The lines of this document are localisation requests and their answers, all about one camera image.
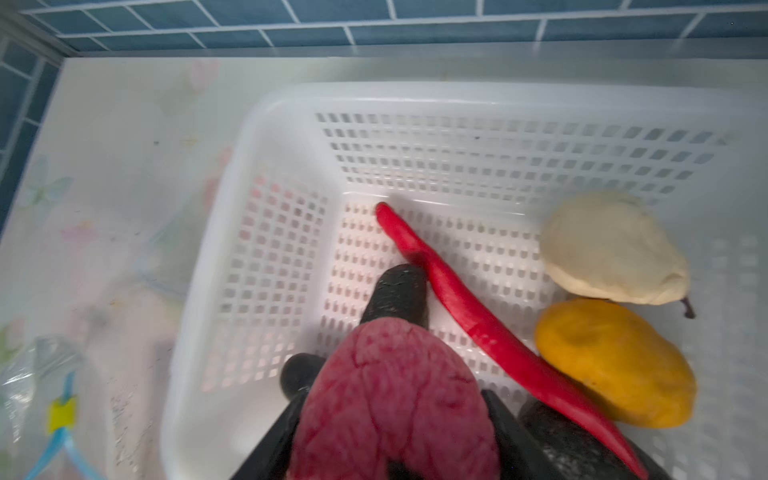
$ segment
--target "basket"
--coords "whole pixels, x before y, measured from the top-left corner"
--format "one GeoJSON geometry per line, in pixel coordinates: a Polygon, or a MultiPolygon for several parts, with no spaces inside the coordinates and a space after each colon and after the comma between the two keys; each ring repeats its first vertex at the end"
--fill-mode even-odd
{"type": "MultiPolygon", "coordinates": [[[[329,355],[403,261],[386,199],[526,345],[566,293],[538,232],[583,190],[641,198],[686,253],[695,320],[633,307],[697,376],[694,417],[624,429],[676,480],[765,478],[765,98],[693,88],[315,84],[245,120],[200,249],[162,428],[170,480],[229,478],[286,406],[283,363],[329,355]]],[[[430,328],[515,411],[521,390],[429,299],[430,328]]]]}

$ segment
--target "yellow mango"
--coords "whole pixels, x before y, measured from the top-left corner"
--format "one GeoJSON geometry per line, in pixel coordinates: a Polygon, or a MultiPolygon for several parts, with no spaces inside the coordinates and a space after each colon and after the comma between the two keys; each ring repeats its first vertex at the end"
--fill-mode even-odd
{"type": "Polygon", "coordinates": [[[586,298],[556,303],[541,314],[534,340],[613,420],[660,429],[690,418],[696,379],[688,362],[626,307],[586,298]]]}

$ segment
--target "chili pepper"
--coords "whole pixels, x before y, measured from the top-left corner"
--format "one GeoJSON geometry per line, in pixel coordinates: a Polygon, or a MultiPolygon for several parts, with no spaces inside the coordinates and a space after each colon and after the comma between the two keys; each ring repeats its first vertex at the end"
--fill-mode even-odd
{"type": "Polygon", "coordinates": [[[635,475],[647,480],[648,473],[632,447],[594,402],[518,340],[388,204],[376,205],[376,219],[406,260],[426,270],[440,303],[477,346],[520,386],[590,432],[635,475]]]}

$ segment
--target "yellow clip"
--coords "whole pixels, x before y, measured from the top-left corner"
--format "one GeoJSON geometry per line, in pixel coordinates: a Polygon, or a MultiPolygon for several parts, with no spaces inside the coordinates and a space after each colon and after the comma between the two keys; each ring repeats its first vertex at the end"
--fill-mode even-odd
{"type": "Polygon", "coordinates": [[[77,405],[77,397],[70,397],[65,404],[61,404],[58,399],[51,404],[51,416],[48,419],[48,434],[52,434],[61,427],[70,427],[74,425],[74,411],[77,405]]]}

